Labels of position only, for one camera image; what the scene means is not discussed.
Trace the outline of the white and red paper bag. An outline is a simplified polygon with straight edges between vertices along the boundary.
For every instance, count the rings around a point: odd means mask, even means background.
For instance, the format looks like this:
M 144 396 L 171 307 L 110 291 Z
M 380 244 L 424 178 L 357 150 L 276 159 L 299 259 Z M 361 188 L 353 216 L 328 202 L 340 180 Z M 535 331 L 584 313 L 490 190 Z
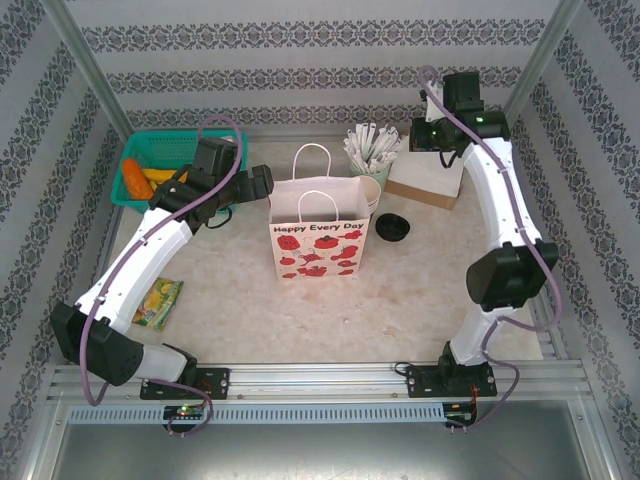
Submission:
M 308 148 L 325 153 L 325 173 L 276 181 L 268 197 L 277 278 L 352 276 L 361 264 L 370 224 L 364 186 L 358 177 L 330 174 L 332 157 L 326 147 L 307 143 L 297 152 Z

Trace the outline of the teal plastic basket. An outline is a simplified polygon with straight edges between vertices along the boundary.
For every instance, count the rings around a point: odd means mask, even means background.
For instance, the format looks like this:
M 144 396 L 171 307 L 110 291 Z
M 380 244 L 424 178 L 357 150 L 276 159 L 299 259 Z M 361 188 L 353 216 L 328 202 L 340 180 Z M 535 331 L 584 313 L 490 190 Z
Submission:
M 192 163 L 197 146 L 196 130 L 141 131 L 132 134 L 121 155 L 111 190 L 114 205 L 144 213 L 148 202 L 133 200 L 126 188 L 121 166 L 126 158 L 135 159 L 142 168 L 177 169 Z

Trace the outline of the orange toy carrot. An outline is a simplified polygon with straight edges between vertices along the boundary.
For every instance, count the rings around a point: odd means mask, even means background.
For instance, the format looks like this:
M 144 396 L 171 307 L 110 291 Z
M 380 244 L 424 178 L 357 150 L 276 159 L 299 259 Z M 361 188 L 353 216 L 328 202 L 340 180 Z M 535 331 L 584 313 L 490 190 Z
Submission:
M 127 191 L 133 200 L 149 200 L 153 196 L 154 191 L 134 158 L 126 158 L 122 162 L 121 172 Z

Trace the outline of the brown cardboard napkin box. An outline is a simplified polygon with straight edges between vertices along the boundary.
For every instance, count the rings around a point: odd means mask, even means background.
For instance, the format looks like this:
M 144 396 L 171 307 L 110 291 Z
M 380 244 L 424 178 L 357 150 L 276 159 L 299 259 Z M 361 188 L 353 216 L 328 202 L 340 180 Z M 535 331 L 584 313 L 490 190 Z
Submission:
M 400 185 L 398 183 L 389 181 L 388 178 L 384 188 L 384 191 L 386 193 L 447 210 L 454 209 L 460 194 L 460 190 L 461 186 L 457 197 L 447 197 L 444 195 L 425 192 L 408 186 Z

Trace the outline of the mint green straw holder cup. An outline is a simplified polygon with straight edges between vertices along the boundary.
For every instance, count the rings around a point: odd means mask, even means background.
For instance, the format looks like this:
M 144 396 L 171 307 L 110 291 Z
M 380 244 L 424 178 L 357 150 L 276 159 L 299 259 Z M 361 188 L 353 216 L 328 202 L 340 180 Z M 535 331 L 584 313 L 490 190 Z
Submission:
M 369 171 L 364 169 L 361 165 L 357 164 L 354 161 L 350 162 L 350 174 L 352 176 L 367 176 L 374 179 L 381 187 L 381 189 L 385 188 L 385 184 L 391 170 L 391 164 L 377 164 L 373 171 Z

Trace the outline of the beige paper cup stack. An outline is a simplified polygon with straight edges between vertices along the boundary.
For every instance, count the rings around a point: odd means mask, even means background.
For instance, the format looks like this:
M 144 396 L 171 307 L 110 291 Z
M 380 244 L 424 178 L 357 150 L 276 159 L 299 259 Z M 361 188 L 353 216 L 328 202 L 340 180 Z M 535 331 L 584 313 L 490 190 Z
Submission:
M 378 181 L 368 175 L 360 175 L 360 183 L 363 186 L 365 197 L 369 207 L 369 213 L 373 214 L 379 204 L 382 188 Z

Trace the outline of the green and yellow snack packet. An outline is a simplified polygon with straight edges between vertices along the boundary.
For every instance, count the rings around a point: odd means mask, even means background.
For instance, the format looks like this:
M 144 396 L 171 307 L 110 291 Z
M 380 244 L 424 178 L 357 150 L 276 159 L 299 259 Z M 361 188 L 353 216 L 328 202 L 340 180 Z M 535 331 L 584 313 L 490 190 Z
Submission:
M 132 323 L 162 332 L 183 285 L 183 281 L 157 278 L 138 306 Z

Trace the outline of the black cup lid stack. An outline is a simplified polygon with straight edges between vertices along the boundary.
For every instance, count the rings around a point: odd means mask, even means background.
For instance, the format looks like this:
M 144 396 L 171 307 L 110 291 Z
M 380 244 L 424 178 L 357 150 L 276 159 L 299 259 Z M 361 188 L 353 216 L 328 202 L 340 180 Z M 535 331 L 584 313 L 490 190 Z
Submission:
M 410 223 L 397 214 L 384 213 L 377 218 L 375 230 L 381 239 L 399 242 L 410 232 Z

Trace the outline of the grey metal panel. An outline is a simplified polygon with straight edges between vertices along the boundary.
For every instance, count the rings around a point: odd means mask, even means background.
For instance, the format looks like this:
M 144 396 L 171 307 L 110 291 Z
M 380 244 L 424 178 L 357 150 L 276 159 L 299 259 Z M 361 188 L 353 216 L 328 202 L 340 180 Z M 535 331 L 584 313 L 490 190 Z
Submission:
M 72 425 L 54 480 L 591 480 L 559 423 L 499 419 L 464 435 L 428 424 Z

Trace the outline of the aluminium frame post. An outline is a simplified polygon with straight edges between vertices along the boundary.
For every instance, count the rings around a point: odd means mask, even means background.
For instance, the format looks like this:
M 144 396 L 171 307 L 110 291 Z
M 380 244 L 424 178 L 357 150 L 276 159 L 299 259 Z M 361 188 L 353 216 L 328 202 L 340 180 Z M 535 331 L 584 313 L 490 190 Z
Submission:
M 584 0 L 559 0 L 539 42 L 517 80 L 513 92 L 504 105 L 503 111 L 510 128 L 513 128 L 530 94 L 552 59 L 554 51 L 583 3 Z
M 40 2 L 88 85 L 99 100 L 119 138 L 123 143 L 126 143 L 134 133 L 132 124 L 120 105 L 81 28 L 73 18 L 66 0 L 40 0 Z

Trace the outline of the aluminium frame cross rail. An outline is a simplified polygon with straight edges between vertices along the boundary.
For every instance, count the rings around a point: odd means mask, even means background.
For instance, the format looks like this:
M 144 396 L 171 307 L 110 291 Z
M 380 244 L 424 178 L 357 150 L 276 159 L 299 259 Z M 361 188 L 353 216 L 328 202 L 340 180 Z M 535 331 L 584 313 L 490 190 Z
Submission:
M 347 137 L 346 134 L 311 135 L 311 134 L 251 134 L 250 143 L 273 143 L 273 142 L 298 142 L 298 143 L 327 143 L 342 142 Z

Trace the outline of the aluminium frame side rail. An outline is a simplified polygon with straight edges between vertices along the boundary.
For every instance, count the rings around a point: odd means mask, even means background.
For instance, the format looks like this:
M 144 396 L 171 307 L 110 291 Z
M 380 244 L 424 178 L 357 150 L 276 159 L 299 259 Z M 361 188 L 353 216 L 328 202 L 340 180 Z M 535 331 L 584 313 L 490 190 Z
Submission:
M 122 208 L 120 206 L 113 205 L 113 209 L 109 217 L 109 223 L 106 226 L 106 229 L 101 237 L 101 245 L 99 247 L 98 256 L 96 258 L 96 264 L 94 266 L 94 270 L 88 284 L 89 288 L 93 287 L 102 277 L 104 272 L 109 268 L 111 262 L 110 256 L 116 241 L 121 216 Z M 81 322 L 79 320 L 73 320 L 71 323 L 71 347 L 73 356 L 71 359 L 67 360 L 68 364 L 78 365 L 81 331 Z
M 527 216 L 527 209 L 524 201 L 519 200 L 522 194 L 515 175 L 515 169 L 512 161 L 512 147 L 510 146 L 510 143 L 501 139 L 489 139 L 487 141 L 480 141 L 479 146 L 482 147 L 487 155 L 493 160 L 497 168 L 497 174 L 501 175 L 504 180 L 506 193 L 509 198 L 512 215 L 515 221 L 514 231 L 521 237 L 522 241 L 529 249 L 532 257 L 538 264 L 538 270 L 541 270 L 545 275 L 546 281 L 549 283 L 554 297 L 554 317 L 542 327 L 523 324 L 522 322 L 509 317 L 506 313 L 496 316 L 493 324 L 487 330 L 487 333 L 482 340 L 481 353 L 487 361 L 498 364 L 498 360 L 490 357 L 488 353 L 488 346 L 492 335 L 498 330 L 501 323 L 506 322 L 531 332 L 548 332 L 551 334 L 557 329 L 562 317 L 562 299 L 559 286 L 552 274 L 551 267 L 546 264 L 546 261 L 539 252 L 539 244 L 534 244 L 532 241 L 532 235 L 534 233 L 538 233 L 538 230 L 531 220 L 525 219 Z

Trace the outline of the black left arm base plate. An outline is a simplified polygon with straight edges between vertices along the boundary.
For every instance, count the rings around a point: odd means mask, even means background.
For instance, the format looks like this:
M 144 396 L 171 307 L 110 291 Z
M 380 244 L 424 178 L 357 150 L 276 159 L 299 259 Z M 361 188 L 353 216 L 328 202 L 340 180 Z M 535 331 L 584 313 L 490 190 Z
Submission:
M 183 373 L 176 381 L 182 388 L 149 381 L 140 388 L 142 400 L 202 400 L 197 393 L 206 393 L 212 400 L 226 400 L 230 383 L 230 370 L 227 368 L 196 367 Z

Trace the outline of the aluminium mounting rail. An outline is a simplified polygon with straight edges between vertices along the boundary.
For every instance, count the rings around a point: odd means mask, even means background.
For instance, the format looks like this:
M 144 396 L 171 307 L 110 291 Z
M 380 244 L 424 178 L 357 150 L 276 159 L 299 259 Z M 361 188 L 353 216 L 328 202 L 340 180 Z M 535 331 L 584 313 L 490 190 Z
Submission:
M 516 362 L 520 380 L 509 397 L 514 401 L 577 400 L 594 397 L 591 382 L 579 360 Z M 409 399 L 407 380 L 389 363 L 344 364 L 232 364 L 230 381 L 222 387 L 230 403 L 348 403 Z M 514 379 L 508 367 L 493 366 L 494 384 L 504 394 Z M 139 400 L 141 381 L 109 387 L 104 403 Z M 56 367 L 46 391 L 49 402 L 84 403 L 79 369 Z

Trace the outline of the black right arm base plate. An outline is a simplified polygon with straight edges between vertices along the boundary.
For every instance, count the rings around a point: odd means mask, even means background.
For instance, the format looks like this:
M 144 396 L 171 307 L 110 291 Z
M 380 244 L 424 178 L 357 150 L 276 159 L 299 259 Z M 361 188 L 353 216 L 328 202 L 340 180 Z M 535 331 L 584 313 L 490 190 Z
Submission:
M 406 369 L 410 398 L 470 397 L 476 387 L 479 397 L 498 394 L 494 372 L 485 362 L 475 366 L 410 366 Z

